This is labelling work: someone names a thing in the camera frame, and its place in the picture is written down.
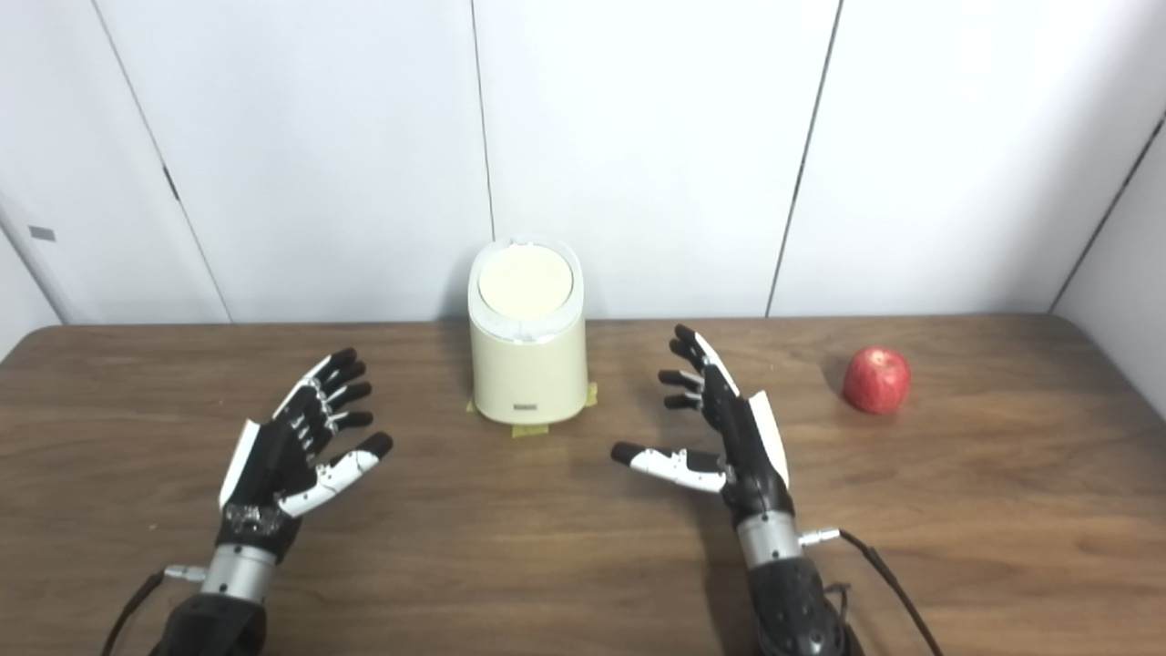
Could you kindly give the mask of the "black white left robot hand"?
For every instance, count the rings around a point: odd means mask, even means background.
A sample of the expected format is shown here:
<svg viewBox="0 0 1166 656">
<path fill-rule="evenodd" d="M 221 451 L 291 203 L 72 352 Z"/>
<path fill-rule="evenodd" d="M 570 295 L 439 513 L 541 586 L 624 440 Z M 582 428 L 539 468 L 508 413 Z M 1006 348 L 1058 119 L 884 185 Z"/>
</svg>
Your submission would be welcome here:
<svg viewBox="0 0 1166 656">
<path fill-rule="evenodd" d="M 371 426 L 373 415 L 350 405 L 366 398 L 366 364 L 340 350 L 312 366 L 259 423 L 246 419 L 218 494 L 217 546 L 262 549 L 285 560 L 309 512 L 337 498 L 391 452 L 384 432 L 330 458 L 323 452 L 345 429 Z"/>
</svg>

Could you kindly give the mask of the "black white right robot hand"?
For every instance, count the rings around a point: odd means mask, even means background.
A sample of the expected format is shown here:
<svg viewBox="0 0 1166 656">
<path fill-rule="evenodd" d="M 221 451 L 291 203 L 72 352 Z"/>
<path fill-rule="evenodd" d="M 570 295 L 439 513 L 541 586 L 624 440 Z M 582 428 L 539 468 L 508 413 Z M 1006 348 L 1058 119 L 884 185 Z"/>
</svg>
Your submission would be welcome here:
<svg viewBox="0 0 1166 656">
<path fill-rule="evenodd" d="M 647 447 L 620 440 L 609 456 L 635 472 L 718 494 L 736 525 L 746 519 L 770 514 L 794 519 L 791 486 L 779 463 L 784 447 L 763 392 L 745 397 L 711 344 L 684 324 L 675 325 L 668 345 L 690 369 L 659 372 L 660 383 L 679 389 L 677 394 L 667 395 L 665 407 L 702 415 L 712 432 L 719 436 L 723 452 L 709 454 L 691 449 Z"/>
</svg>

